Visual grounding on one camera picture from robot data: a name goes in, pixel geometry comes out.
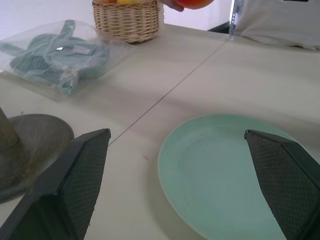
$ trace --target plate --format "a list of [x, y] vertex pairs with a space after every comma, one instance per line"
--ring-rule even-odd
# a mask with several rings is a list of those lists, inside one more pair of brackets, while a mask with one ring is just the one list
[[259, 187], [245, 131], [294, 140], [249, 117], [192, 119], [165, 140], [158, 157], [163, 191], [178, 215], [208, 240], [286, 240]]

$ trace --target folded cloth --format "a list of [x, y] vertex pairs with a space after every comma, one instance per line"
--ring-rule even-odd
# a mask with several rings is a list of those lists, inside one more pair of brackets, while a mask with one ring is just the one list
[[244, 0], [234, 34], [264, 44], [320, 50], [320, 0]]

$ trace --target woven basket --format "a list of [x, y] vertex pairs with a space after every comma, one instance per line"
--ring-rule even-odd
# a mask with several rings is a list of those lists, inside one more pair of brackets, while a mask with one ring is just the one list
[[158, 34], [159, 9], [156, 1], [116, 4], [93, 0], [92, 5], [96, 28], [127, 43], [144, 42]]

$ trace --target table surface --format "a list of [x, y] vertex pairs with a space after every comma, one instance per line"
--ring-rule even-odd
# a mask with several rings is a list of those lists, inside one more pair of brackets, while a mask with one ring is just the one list
[[[165, 137], [205, 114], [238, 114], [282, 128], [320, 159], [320, 55], [167, 26], [125, 61], [65, 97], [0, 73], [8, 117], [57, 116], [75, 136], [110, 128], [102, 185], [86, 240], [201, 240], [173, 211], [157, 174]], [[0, 225], [21, 198], [0, 205]]]

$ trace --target clear plastic bag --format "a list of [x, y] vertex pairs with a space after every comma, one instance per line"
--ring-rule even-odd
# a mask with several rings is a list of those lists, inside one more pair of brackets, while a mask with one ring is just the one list
[[0, 69], [72, 94], [113, 68], [134, 47], [80, 21], [66, 20], [0, 40]]

